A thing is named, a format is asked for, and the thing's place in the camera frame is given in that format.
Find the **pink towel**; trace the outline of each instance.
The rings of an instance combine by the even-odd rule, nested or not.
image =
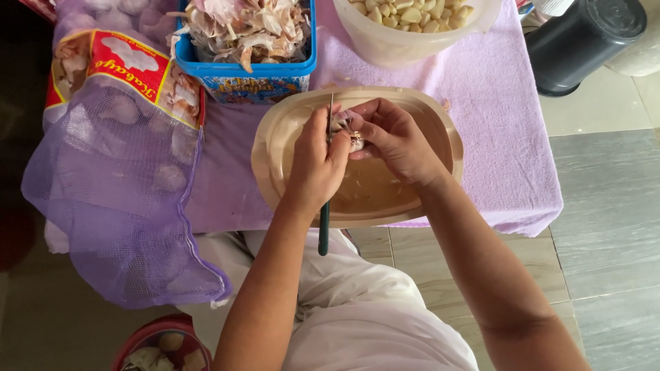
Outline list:
[[[463,187],[486,221],[500,232],[536,236],[559,215],[562,196],[514,0],[504,0],[490,32],[399,71],[363,62],[332,1],[316,3],[319,61],[311,89],[332,82],[402,86],[447,98],[465,146]],[[250,152],[269,108],[209,104],[204,153],[185,209],[194,232],[268,227],[273,214],[252,175]]]

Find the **person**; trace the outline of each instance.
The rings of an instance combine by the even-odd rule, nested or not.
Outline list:
[[[296,141],[291,176],[268,231],[244,234],[255,257],[239,274],[228,313],[219,320],[192,313],[198,336],[204,333],[207,346],[216,345],[211,369],[477,369],[469,346],[426,309],[408,275],[364,261],[338,230],[330,231],[328,255],[317,252],[313,218],[339,188],[349,158],[374,156],[418,193],[496,369],[590,370],[541,289],[479,215],[412,116],[382,98],[351,108],[362,117],[352,129],[369,145],[349,154],[346,133],[326,145],[329,109],[315,111]],[[199,321],[203,316],[206,322]]]

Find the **mesh bag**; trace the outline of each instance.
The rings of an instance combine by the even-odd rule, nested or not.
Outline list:
[[[111,24],[95,29],[105,13],[84,13],[87,5],[58,4],[58,16],[88,24],[55,31],[45,135],[23,195],[66,234],[77,271],[106,300],[125,308],[222,300],[229,280],[200,259],[183,214],[201,155],[203,90],[156,42]]]

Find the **red basket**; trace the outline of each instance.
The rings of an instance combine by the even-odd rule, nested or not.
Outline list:
[[[121,371],[124,367],[124,360],[126,357],[138,349],[154,346],[153,343],[155,341],[157,342],[157,339],[161,335],[171,332],[184,335],[181,349],[176,352],[171,352],[173,354],[167,353],[168,358],[174,363],[174,366],[181,368],[181,363],[185,355],[192,353],[197,349],[201,349],[206,361],[206,367],[204,367],[203,371],[209,371],[211,366],[211,353],[195,336],[193,319],[187,314],[170,314],[169,316],[158,318],[157,320],[151,321],[140,327],[121,346],[115,360],[112,362],[110,370]]]

